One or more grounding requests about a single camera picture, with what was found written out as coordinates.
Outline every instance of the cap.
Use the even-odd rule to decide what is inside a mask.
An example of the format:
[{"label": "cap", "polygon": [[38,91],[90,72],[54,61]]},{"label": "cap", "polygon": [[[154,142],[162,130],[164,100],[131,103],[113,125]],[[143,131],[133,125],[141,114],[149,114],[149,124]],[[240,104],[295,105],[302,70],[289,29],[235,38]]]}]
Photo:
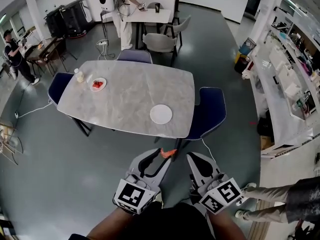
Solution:
[{"label": "cap", "polygon": [[6,30],[3,34],[3,38],[5,38],[7,35],[11,34],[12,30]]}]

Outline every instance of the navy chair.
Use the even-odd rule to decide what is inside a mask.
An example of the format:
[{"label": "navy chair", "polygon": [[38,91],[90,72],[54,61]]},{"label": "navy chair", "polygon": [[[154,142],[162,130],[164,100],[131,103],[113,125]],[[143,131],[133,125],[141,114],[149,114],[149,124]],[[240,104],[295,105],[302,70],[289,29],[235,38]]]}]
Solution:
[{"label": "navy chair", "polygon": [[142,62],[153,64],[151,55],[146,50],[125,49],[120,53],[116,60],[125,62]]},{"label": "navy chair", "polygon": [[[67,85],[69,84],[73,76],[74,74],[71,73],[57,73],[53,78],[48,90],[48,96],[56,106],[58,105],[62,94],[64,93]],[[82,122],[81,120],[73,117],[71,118],[75,122],[75,124],[80,128],[83,134],[88,137],[89,133],[91,132],[91,129],[88,126],[86,126],[84,122]]]},{"label": "navy chair", "polygon": [[194,106],[193,119],[185,148],[191,141],[198,141],[213,132],[227,117],[224,93],[220,88],[202,87],[200,104]]}]

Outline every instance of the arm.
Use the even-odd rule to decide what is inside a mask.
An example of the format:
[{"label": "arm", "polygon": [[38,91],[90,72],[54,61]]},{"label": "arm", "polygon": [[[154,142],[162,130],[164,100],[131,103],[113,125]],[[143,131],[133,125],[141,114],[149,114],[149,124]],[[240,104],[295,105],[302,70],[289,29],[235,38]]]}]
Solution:
[{"label": "arm", "polygon": [[137,0],[129,0],[131,3],[135,4],[136,6],[139,6],[140,3]]},{"label": "arm", "polygon": [[214,215],[208,211],[216,240],[246,240],[244,233],[226,211]]},{"label": "arm", "polygon": [[19,50],[21,49],[21,46],[19,45],[19,47],[15,50],[15,51],[10,51],[9,53],[8,53],[8,55],[10,55],[11,57],[14,57],[14,56],[16,56],[16,54],[19,52]]},{"label": "arm", "polygon": [[87,238],[90,240],[117,239],[132,219],[133,216],[131,214],[118,207],[108,217],[95,226],[87,235]]}]

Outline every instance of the man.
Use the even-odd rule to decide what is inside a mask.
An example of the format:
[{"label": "man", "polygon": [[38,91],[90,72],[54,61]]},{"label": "man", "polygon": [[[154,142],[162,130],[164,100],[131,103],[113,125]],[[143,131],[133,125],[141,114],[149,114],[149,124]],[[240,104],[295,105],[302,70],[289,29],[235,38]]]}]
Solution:
[{"label": "man", "polygon": [[316,222],[320,220],[320,177],[299,180],[294,185],[265,188],[249,183],[243,189],[248,198],[268,202],[285,203],[263,210],[238,210],[236,218],[254,222],[291,223],[299,220]]},{"label": "man", "polygon": [[144,7],[137,0],[122,0],[119,2],[117,8],[112,13],[113,23],[116,27],[118,37],[121,39],[121,51],[125,49],[131,49],[131,37],[132,37],[132,24],[131,22],[125,22],[124,18],[130,15],[129,1],[137,6],[137,9],[144,11]]},{"label": "man", "polygon": [[23,58],[20,53],[20,49],[22,48],[22,46],[17,45],[16,41],[11,36],[11,31],[6,30],[3,34],[3,38],[6,42],[4,52],[8,55],[9,60],[12,61],[11,67],[18,69],[21,75],[23,75],[24,78],[27,79],[32,85],[38,83],[39,78],[34,77],[30,73],[30,67],[25,58]]},{"label": "man", "polygon": [[[162,206],[161,200],[154,201],[143,213],[134,216],[118,207],[87,237],[73,234],[69,240],[214,240],[207,220],[195,207],[186,203],[166,209]],[[208,211],[208,217],[217,240],[246,240],[225,211],[217,215]]]}]

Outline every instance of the bottle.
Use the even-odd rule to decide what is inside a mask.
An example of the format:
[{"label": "bottle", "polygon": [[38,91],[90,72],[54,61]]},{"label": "bottle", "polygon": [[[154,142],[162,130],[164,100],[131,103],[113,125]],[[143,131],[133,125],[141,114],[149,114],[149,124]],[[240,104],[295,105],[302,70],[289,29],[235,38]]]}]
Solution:
[{"label": "bottle", "polygon": [[307,100],[309,99],[309,97],[310,97],[310,92],[307,92],[307,93],[303,94],[302,97],[299,98],[299,99],[296,101],[296,103],[294,103],[294,104],[292,105],[292,109],[293,109],[294,111],[297,111],[297,110],[301,109],[301,108],[306,104],[306,102],[307,102]]},{"label": "bottle", "polygon": [[81,71],[79,71],[78,68],[76,68],[74,70],[75,73],[75,78],[79,83],[82,83],[84,81],[84,73],[82,73]]}]

